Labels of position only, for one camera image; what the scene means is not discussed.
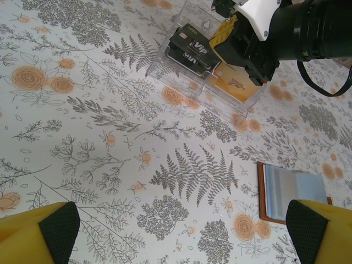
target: table surface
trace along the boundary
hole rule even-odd
[[[291,263],[285,226],[258,217],[256,161],[321,174],[352,208],[350,94],[283,62],[232,127],[145,79],[182,4],[0,0],[0,217],[76,202],[71,264]],[[348,73],[307,69],[331,91]]]

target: leaf print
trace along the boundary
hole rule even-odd
[[[287,132],[293,133],[295,130],[300,130],[299,127],[292,120],[286,120],[284,117],[269,117],[266,119],[268,123],[275,125],[277,128],[282,128]]]
[[[201,230],[201,238],[198,242],[200,252],[205,252],[208,257],[208,264],[228,263],[233,244],[229,242],[228,231],[225,223],[219,221],[207,222],[204,230]]]
[[[122,182],[119,178],[120,170],[124,166],[124,163],[130,161],[131,159],[126,159],[120,161],[119,159],[111,156],[109,153],[106,154],[105,157],[97,157],[93,156],[91,152],[95,150],[94,143],[89,143],[88,139],[84,142],[79,142],[78,146],[80,147],[81,151],[77,152],[77,156],[75,157],[73,151],[73,143],[75,142],[76,138],[72,138],[71,135],[67,135],[66,139],[62,140],[62,147],[55,146],[53,150],[50,150],[51,156],[58,157],[61,160],[64,160],[65,167],[62,168],[63,175],[71,173],[71,176],[75,176],[77,172],[77,168],[88,162],[94,162],[94,165],[91,165],[91,169],[84,170],[81,173],[81,177],[83,180],[88,180],[89,184],[93,183],[93,173],[105,165],[114,165],[109,171],[109,173],[103,173],[102,181],[96,181],[96,186],[100,187],[100,190],[106,190],[106,194],[113,193],[114,195],[117,194],[118,187]]]
[[[272,247],[277,252],[276,259],[280,261],[280,264],[285,264],[287,261],[301,263],[291,239],[286,234],[279,236],[279,242],[273,244]]]
[[[200,159],[200,156],[190,150],[186,144],[183,144],[187,158],[175,149],[178,164],[174,163],[167,155],[168,169],[160,165],[161,171],[151,179],[150,183],[154,185],[162,185],[163,189],[169,188],[174,194],[176,183],[178,184],[178,192],[182,198],[183,190],[186,189],[186,198],[189,201],[193,192],[198,189],[197,206],[199,206],[202,198],[208,193],[208,203],[213,204],[214,198],[223,189],[227,189],[231,194],[232,184],[237,188],[238,180],[234,176],[233,163],[226,167],[224,155],[221,151],[221,161],[214,161],[214,157],[201,146],[206,162]]]
[[[194,134],[194,135],[198,136],[199,138],[204,139],[204,135],[201,132],[201,130],[199,130],[199,132],[197,132],[195,127],[187,126],[186,128],[180,128],[179,125],[180,125],[180,121],[176,121],[176,122],[173,122],[172,125],[168,125],[166,123],[166,120],[160,120],[156,124],[152,125],[152,127],[153,127],[152,130],[149,130],[147,132],[144,132],[144,133],[138,135],[135,138],[135,140],[142,135],[148,135],[148,136],[155,136],[155,137],[159,138],[160,140],[166,142],[167,141],[166,137],[163,134],[173,135],[175,137],[175,139],[179,139],[181,135],[184,136],[185,138],[189,139]]]
[[[352,127],[348,128],[344,125],[340,131],[339,143],[348,150],[352,150]]]
[[[184,221],[189,214],[177,199],[168,195],[164,195],[163,200],[153,200],[152,205],[142,205],[142,209],[145,215],[137,216],[137,224],[147,233],[154,234],[157,240],[164,240],[177,222]]]
[[[11,162],[6,161],[5,158],[0,158],[0,168],[3,168],[5,172],[11,173],[12,175],[4,175],[2,174],[0,177],[0,191],[5,191],[6,185],[8,185],[9,188],[12,188],[13,185],[17,185],[17,178],[34,174],[37,172],[44,171],[45,169],[49,168],[51,165],[44,169],[37,170],[35,172],[31,172],[30,170],[27,169],[27,167],[21,167],[18,168],[16,166],[13,166]]]
[[[110,38],[106,30],[120,32],[121,22],[117,14],[111,13],[101,4],[93,5],[77,0],[22,0],[24,10],[38,10],[38,18],[44,24],[71,28],[80,44],[103,47]]]
[[[236,141],[236,131],[234,131],[227,122],[222,121],[221,118],[209,111],[201,111],[200,116],[200,125],[205,129],[205,133],[208,136],[216,132],[216,137],[223,143]]]
[[[149,42],[138,34],[138,40],[134,40],[132,36],[129,36],[130,45],[126,43],[125,39],[121,38],[120,46],[115,42],[114,46],[109,46],[103,52],[114,56],[115,59],[121,60],[122,64],[128,61],[129,68],[131,69],[135,64],[135,70],[138,72],[143,67],[147,67],[147,73],[151,69],[152,62],[158,53],[160,44],[156,42],[155,45],[151,45]],[[159,69],[161,74],[170,74],[175,72],[178,75],[178,71],[173,69],[170,65],[162,64]]]
[[[245,151],[239,146],[234,146],[234,148],[230,149],[230,154],[233,154],[235,157],[240,157],[243,161],[250,159],[254,163],[258,161],[273,163],[273,157],[268,152],[258,150],[251,145],[246,147]]]
[[[284,166],[285,168],[294,168],[297,160],[302,161],[298,157],[297,150],[292,144],[291,139],[286,135],[284,130],[280,129],[275,133],[267,132],[266,135],[262,135],[262,138],[264,139],[264,145],[268,150],[276,150],[277,160],[281,166]]]
[[[139,131],[141,124],[136,124],[128,121],[129,116],[123,110],[117,110],[111,106],[102,108],[94,101],[82,101],[79,98],[69,96],[67,102],[73,105],[73,110],[77,113],[85,114],[88,112],[95,113],[96,116],[91,116],[98,126],[113,125],[116,130],[136,132]]]
[[[31,42],[34,43],[35,46],[32,51],[44,51],[49,49],[52,51],[53,56],[69,56],[74,51],[90,51],[92,49],[79,49],[78,47],[71,45],[67,40],[60,38],[58,43],[54,43],[49,41],[47,36],[41,35],[38,38],[35,38],[32,33],[28,31],[23,31],[22,34],[17,34],[15,30],[9,28],[8,25],[0,24],[0,31],[4,34],[8,34],[8,39],[16,40],[20,42]]]
[[[304,123],[309,122],[313,130],[324,131],[330,140],[337,140],[338,134],[333,127],[333,125],[337,125],[336,119],[328,109],[313,104],[306,107],[302,104],[299,106],[299,114]]]
[[[117,93],[121,95],[122,104],[126,106],[128,112],[132,114],[137,113],[148,122],[157,117],[159,113],[163,112],[163,109],[158,103],[145,101],[146,96],[149,95],[148,90],[152,91],[151,89],[153,88],[150,82],[119,78],[114,75],[114,69],[112,69],[111,64],[104,60],[101,63],[96,62],[87,55],[85,56],[87,57],[87,63],[92,62],[96,64],[105,72],[105,77],[109,77],[109,81],[107,82],[106,79],[105,84],[112,93],[117,91]]]
[[[35,136],[35,133],[43,132],[58,132],[62,127],[61,121],[59,120],[48,120],[45,125],[43,122],[37,121],[33,124],[30,124],[26,127],[26,132],[20,132],[18,135],[13,136],[12,138],[17,138],[19,141],[24,139],[28,142],[34,142],[39,140],[39,136]]]

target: black camera lens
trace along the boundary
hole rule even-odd
[[[351,16],[351,0],[280,7],[271,20],[267,49],[279,61],[352,57]]]

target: black card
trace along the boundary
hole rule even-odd
[[[211,72],[213,69],[212,67],[206,68],[203,64],[199,63],[198,60],[171,42],[169,44],[169,49],[166,49],[165,51],[165,55],[187,67],[202,79],[205,79],[209,74],[208,72]]]
[[[220,62],[219,57],[210,47],[209,40],[191,24],[186,24],[178,30],[170,38],[170,42],[188,53],[205,67],[213,68]]]

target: fern print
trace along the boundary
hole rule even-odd
[[[147,233],[154,234],[157,240],[163,240],[177,222],[184,221],[189,214],[177,199],[168,195],[164,195],[163,200],[155,199],[152,205],[142,205],[142,209],[145,215],[137,216],[137,224]]]
[[[147,67],[146,69],[146,77],[147,73],[151,69],[152,62],[155,56],[158,54],[158,50],[160,49],[161,45],[155,39],[155,44],[152,45],[143,37],[138,34],[138,40],[129,36],[128,44],[126,40],[122,37],[120,44],[114,43],[113,46],[109,46],[103,52],[110,56],[113,56],[115,59],[119,59],[122,64],[128,62],[129,68],[132,69],[133,65],[135,64],[135,70],[138,72],[140,69]],[[172,66],[167,64],[162,64],[160,67],[161,74],[170,74],[176,73],[178,75],[178,71],[173,69]]]
[[[117,14],[101,4],[84,3],[80,0],[22,0],[24,10],[38,10],[38,18],[44,24],[71,28],[78,43],[103,47],[110,38],[106,30],[120,32],[121,21]]]
[[[90,101],[82,101],[80,98],[68,97],[67,102],[73,106],[73,110],[77,113],[85,114],[94,113],[91,117],[98,126],[114,126],[116,130],[136,132],[139,131],[141,124],[128,121],[129,116],[123,110],[117,110],[112,106],[102,108],[98,103]]]
[[[339,143],[348,150],[352,150],[352,127],[348,128],[346,125],[342,127],[340,131]]]
[[[183,144],[186,157],[175,149],[177,163],[174,163],[171,156],[167,155],[167,168],[160,165],[160,171],[151,179],[150,183],[161,185],[164,190],[169,189],[172,194],[176,187],[180,198],[185,193],[187,201],[192,194],[197,194],[197,206],[199,206],[202,198],[208,194],[208,204],[212,205],[215,197],[224,189],[231,194],[232,185],[238,187],[238,180],[233,172],[233,162],[227,167],[225,157],[221,151],[220,162],[215,161],[205,148],[200,146],[205,154],[206,161],[201,160],[196,152],[192,151]]]

